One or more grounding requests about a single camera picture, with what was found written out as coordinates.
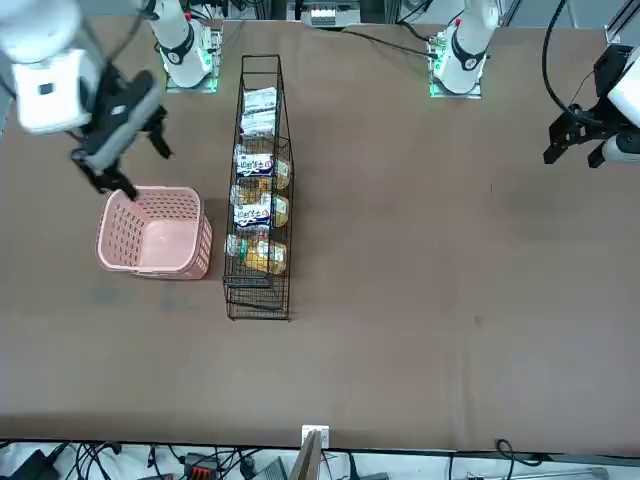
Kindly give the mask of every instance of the black wire rack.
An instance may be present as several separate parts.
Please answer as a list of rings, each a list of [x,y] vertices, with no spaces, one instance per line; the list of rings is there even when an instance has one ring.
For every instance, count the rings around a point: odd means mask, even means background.
[[[243,130],[245,94],[267,88],[276,92],[273,128],[259,134]],[[239,173],[244,154],[271,155],[270,172]],[[223,277],[227,315],[232,320],[290,320],[294,166],[279,55],[242,57],[232,158]],[[268,212],[266,224],[239,222],[245,206],[256,204],[265,207],[265,218]]]

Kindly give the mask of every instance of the packaged food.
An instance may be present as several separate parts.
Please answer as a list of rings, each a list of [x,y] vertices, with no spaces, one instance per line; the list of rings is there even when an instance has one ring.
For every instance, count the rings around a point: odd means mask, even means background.
[[[238,177],[270,177],[273,155],[269,153],[239,153],[236,149],[236,175]]]
[[[289,200],[282,195],[276,195],[276,219],[274,225],[276,227],[282,227],[287,220],[289,220]],[[265,192],[260,196],[260,203],[267,205],[270,209],[271,205],[271,193]]]
[[[259,236],[249,238],[228,235],[225,241],[225,253],[230,257],[244,260],[247,267],[261,272],[279,275],[287,267],[287,247],[278,242],[267,242]]]
[[[266,191],[258,185],[233,185],[229,192],[229,203],[231,205],[249,205],[252,203],[260,203],[260,196]]]
[[[275,135],[276,111],[266,110],[257,113],[243,113],[240,120],[243,135],[264,136]]]
[[[287,267],[287,247],[278,242],[258,241],[255,248],[248,247],[244,263],[249,268],[255,268],[261,272],[279,275]]]
[[[247,90],[244,92],[244,112],[255,113],[276,108],[278,92],[275,87]]]
[[[271,221],[269,203],[250,203],[233,207],[233,223],[243,231],[268,231]]]
[[[239,179],[247,177],[272,177],[274,162],[273,155],[266,153],[241,153],[236,148],[236,176]],[[275,162],[276,188],[283,190],[289,185],[291,163],[277,159]]]

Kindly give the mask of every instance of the pink basket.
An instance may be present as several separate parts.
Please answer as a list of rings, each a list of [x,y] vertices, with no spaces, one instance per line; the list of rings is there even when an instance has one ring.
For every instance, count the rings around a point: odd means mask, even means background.
[[[196,191],[136,188],[135,202],[120,190],[107,200],[96,249],[102,267],[175,280],[204,277],[213,235]]]

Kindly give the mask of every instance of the brown table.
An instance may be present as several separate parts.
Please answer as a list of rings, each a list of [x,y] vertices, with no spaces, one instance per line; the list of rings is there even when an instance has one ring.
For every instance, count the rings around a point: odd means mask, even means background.
[[[129,19],[101,19],[113,45]],[[278,22],[229,23],[220,91],[167,96],[141,184],[191,185],[215,247],[207,280],[107,273],[103,198],[71,141],[12,117],[0,142],[0,432],[296,445],[629,453],[640,447],[640,169],[542,163],[558,110],[543,30],[495,35],[481,101],[428,98],[424,59]],[[414,48],[400,28],[363,31]],[[161,68],[142,32],[129,74]],[[568,101],[602,32],[559,30]],[[225,316],[222,238],[239,59],[282,56],[296,163],[292,323]],[[588,82],[581,99],[592,100]]]

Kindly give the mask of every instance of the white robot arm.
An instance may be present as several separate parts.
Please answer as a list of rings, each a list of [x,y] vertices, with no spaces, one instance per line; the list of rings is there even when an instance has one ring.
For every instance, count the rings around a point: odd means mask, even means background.
[[[182,87],[211,71],[202,25],[187,22],[179,0],[134,0],[149,20],[165,66]],[[0,50],[12,62],[18,121],[34,134],[79,130],[71,160],[99,191],[136,190],[119,171],[121,154],[138,131],[164,157],[163,87],[148,71],[126,81],[105,58],[75,0],[0,2]]]
[[[434,72],[447,90],[464,95],[476,86],[499,18],[495,0],[465,0],[462,14],[444,32],[446,48]]]
[[[588,110],[569,105],[549,126],[546,164],[572,145],[601,140],[587,160],[591,168],[609,162],[640,162],[640,47],[609,45],[593,66],[598,102]]]

